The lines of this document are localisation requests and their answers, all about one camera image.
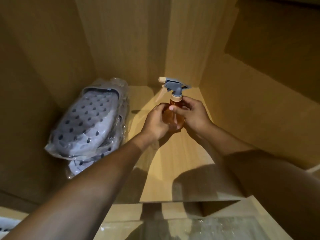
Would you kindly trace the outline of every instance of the beige nozzle tip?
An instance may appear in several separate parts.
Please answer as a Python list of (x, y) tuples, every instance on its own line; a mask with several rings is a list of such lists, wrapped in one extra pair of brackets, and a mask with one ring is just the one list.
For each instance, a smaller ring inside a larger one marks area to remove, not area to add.
[(159, 81), (160, 83), (166, 83), (166, 77), (165, 77), (165, 76), (160, 76), (159, 79), (158, 79), (158, 81)]

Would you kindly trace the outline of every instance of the amber bottle body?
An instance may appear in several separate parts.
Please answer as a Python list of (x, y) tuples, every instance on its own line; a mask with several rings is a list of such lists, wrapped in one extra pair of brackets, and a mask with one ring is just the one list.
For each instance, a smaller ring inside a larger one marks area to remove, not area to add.
[[(170, 105), (175, 105), (182, 108), (182, 101), (174, 102), (170, 100)], [(162, 113), (162, 121), (170, 125), (170, 132), (176, 132), (182, 129), (184, 124), (184, 117), (169, 110), (169, 106)]]

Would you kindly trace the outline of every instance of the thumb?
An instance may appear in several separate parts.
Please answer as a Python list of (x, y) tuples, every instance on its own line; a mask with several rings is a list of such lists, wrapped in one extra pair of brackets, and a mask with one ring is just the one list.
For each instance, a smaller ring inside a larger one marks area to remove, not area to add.
[(187, 113), (189, 112), (188, 110), (179, 108), (175, 105), (169, 106), (169, 110), (171, 110), (172, 112), (174, 112), (176, 114), (182, 115), (183, 117), (185, 117), (187, 115)]

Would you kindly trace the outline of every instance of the person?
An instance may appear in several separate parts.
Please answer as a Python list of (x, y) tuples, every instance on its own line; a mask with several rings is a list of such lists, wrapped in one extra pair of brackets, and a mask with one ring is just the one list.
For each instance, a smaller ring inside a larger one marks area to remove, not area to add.
[[(170, 106), (222, 155), (227, 166), (293, 239), (320, 239), (320, 181), (283, 158), (239, 140), (212, 123), (201, 101)], [(142, 152), (162, 138), (166, 104), (155, 106), (140, 133), (74, 177), (4, 240), (93, 239)]]

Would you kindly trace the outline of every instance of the spray bottle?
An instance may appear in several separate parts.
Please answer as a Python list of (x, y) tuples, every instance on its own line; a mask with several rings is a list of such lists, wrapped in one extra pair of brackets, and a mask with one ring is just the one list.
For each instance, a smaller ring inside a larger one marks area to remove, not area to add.
[[(173, 92), (171, 94), (170, 105), (182, 108), (182, 91), (191, 88), (191, 86), (183, 84), (177, 79), (164, 76), (159, 77), (159, 82), (163, 83), (163, 85), (156, 102), (162, 98), (166, 92), (172, 90)], [(170, 125), (171, 132), (180, 130), (184, 124), (183, 116), (169, 110), (169, 106), (163, 111), (162, 121)]]

